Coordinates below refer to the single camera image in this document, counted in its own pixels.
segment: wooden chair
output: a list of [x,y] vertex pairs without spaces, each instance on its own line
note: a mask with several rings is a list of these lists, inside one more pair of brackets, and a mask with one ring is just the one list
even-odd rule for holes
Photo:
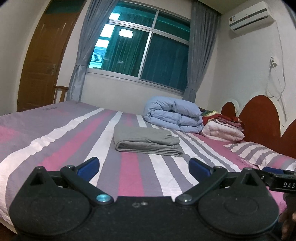
[[58,90],[62,90],[62,94],[61,94],[61,97],[59,99],[60,102],[63,102],[64,99],[65,99],[65,95],[66,95],[66,92],[68,91],[68,87],[65,87],[65,86],[54,86],[55,88],[55,91],[54,91],[54,104],[56,103],[57,101],[57,92]]

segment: folded gray towel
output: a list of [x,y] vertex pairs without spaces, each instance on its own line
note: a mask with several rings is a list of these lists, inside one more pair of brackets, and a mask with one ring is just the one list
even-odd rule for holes
[[183,155],[179,138],[166,130],[117,124],[114,127],[114,143],[117,151],[165,156]]

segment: pile of clothes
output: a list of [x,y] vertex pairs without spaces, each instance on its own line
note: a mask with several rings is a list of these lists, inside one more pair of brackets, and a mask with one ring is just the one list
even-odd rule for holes
[[199,107],[181,99],[152,97],[144,108],[144,118],[153,125],[176,131],[200,133],[203,129]]
[[237,117],[229,118],[216,111],[205,110],[202,119],[204,128],[200,134],[209,139],[232,143],[244,139],[244,126]]

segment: hand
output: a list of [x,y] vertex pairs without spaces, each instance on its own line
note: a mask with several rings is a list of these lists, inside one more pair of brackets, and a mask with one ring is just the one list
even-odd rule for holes
[[296,223],[296,212],[292,215],[288,213],[288,209],[286,209],[279,217],[279,222],[284,222],[281,228],[281,239],[286,240],[289,238],[294,230],[294,226]]

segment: pillow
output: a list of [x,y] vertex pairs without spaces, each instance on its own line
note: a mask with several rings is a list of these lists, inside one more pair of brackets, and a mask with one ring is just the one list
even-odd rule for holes
[[296,169],[296,159],[279,154],[254,142],[241,142],[224,146],[244,160],[249,161],[253,165],[258,165],[260,170],[263,167],[290,171],[295,171]]

